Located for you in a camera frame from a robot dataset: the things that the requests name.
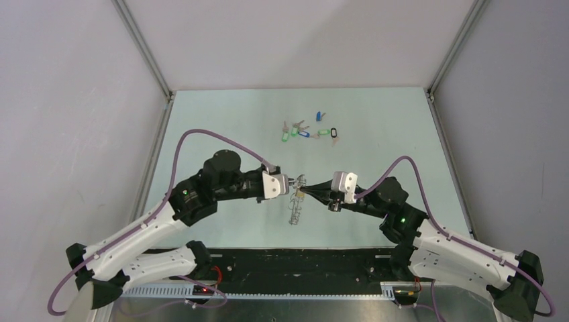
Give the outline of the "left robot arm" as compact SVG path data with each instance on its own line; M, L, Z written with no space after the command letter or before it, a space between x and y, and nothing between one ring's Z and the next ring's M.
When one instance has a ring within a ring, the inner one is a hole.
M125 291L170 276L207 278L212 261L200 241L161 254L146 256L157 242L217 212L220 201L274 199L287 194L288 179L278 166L265 164L243 172L241 158L220 150L202 169L180 181L150 212L95 244L75 243L66 249L78 290L90 286L89 309L116 301Z

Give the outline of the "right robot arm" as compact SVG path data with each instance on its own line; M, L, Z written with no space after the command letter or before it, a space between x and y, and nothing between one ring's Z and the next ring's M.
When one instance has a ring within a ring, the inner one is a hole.
M302 186L300 190L330 211L348 209L382 219L379 230L395 248L389 260L398 280L426 278L451 284L491 301L516 321L533 321L543 284L539 257L519 254L466 238L451 229L437 228L426 212L408 204L408 193L394 177L384 179L371 193L356 199L363 188L355 174Z

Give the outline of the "metal keyring disc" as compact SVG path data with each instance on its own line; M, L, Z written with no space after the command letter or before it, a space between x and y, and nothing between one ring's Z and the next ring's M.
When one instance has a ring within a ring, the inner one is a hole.
M290 225L297 225L301 218L302 212L302 202L305 200L304 198L296 197L295 193L297 190L301 190L302 186L305 186L307 180L304 174L299 175L296 179L290 181L290 188L291 188L291 197L289 200L289 210L291 211L291 216L289 219Z

